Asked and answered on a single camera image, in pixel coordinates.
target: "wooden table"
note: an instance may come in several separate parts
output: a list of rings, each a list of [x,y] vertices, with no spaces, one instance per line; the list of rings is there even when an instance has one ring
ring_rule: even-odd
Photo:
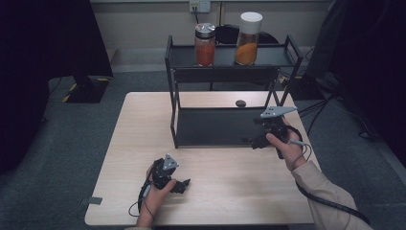
[[[263,106],[267,92],[182,92],[185,107]],[[285,106],[292,106],[290,96]],[[137,201],[147,168],[166,153],[179,163],[173,178],[191,184],[169,194],[156,225],[294,224],[313,222],[306,198],[275,148],[176,149],[170,133],[168,92],[129,93],[116,124],[90,204],[89,225],[133,225],[128,208]],[[285,115],[309,143],[297,112]],[[310,157],[318,165],[315,155]],[[133,214],[138,214],[136,206]]]

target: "orange jar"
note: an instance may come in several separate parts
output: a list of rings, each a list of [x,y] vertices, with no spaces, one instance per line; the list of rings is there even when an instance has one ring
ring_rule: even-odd
[[[245,12],[239,20],[239,33],[235,53],[236,63],[250,65],[257,59],[258,40],[262,15]]]

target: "black metal shelf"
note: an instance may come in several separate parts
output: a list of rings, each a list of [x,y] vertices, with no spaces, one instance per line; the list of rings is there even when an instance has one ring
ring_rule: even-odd
[[[290,35],[284,44],[259,45],[253,65],[235,62],[236,45],[216,45],[214,65],[198,66],[194,47],[173,45],[169,36],[165,62],[172,102],[171,132],[174,145],[179,146],[247,146],[244,138],[263,135],[263,127],[253,122],[274,96],[282,106],[287,90],[279,101],[274,86],[281,67],[293,67],[296,76],[303,55]],[[262,107],[188,108],[181,106],[179,83],[197,82],[265,82],[268,96]]]

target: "jar lid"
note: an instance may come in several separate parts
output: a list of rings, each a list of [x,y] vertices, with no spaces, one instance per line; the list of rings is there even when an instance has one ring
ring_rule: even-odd
[[[215,35],[215,26],[211,23],[197,24],[195,29],[195,35],[202,39],[209,39]]]
[[[245,12],[239,20],[239,30],[248,35],[258,34],[260,32],[260,24],[262,23],[262,15],[257,12]]]

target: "black controller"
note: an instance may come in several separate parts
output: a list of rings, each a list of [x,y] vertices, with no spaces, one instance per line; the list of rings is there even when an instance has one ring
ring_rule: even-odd
[[[176,167],[178,166],[179,165],[176,163],[175,160],[173,160],[173,158],[170,157],[169,154],[166,155],[165,160],[161,158],[155,161],[154,167],[152,169],[152,180],[155,187],[159,190],[165,188],[165,186],[167,186],[167,184],[172,180],[170,176],[173,174],[173,172],[175,172]],[[170,192],[183,194],[190,182],[190,179],[183,182],[176,181],[175,187],[173,187]]]
[[[272,133],[282,142],[287,143],[289,141],[287,138],[287,130],[291,129],[296,132],[302,140],[301,133],[296,128],[287,126],[282,119],[283,114],[295,111],[296,109],[297,107],[270,106],[260,114],[260,118],[254,119],[256,125],[263,125],[265,133],[260,137],[248,139],[253,150],[262,149],[271,145],[268,139],[266,139],[266,133]],[[279,149],[277,149],[277,153],[279,158],[283,159]]]
[[[175,172],[178,163],[167,154],[164,158],[160,158],[154,161],[152,169],[149,171],[146,182],[144,182],[143,187],[141,188],[140,195],[138,196],[139,200],[143,199],[143,196],[147,195],[147,187],[153,184],[157,189],[162,190],[167,186],[167,184],[172,180],[171,175]],[[183,194],[188,187],[190,179],[187,179],[183,182],[176,181],[176,185],[173,189],[170,190],[171,193]],[[138,202],[138,210],[141,210],[141,201]]]
[[[251,147],[254,149],[263,149],[271,143],[266,139],[266,133],[272,133],[282,142],[287,143],[287,125],[283,122],[282,116],[266,119],[256,119],[254,123],[257,125],[263,125],[265,134],[257,138],[249,139]],[[283,159],[282,153],[277,149],[277,153],[280,159]]]

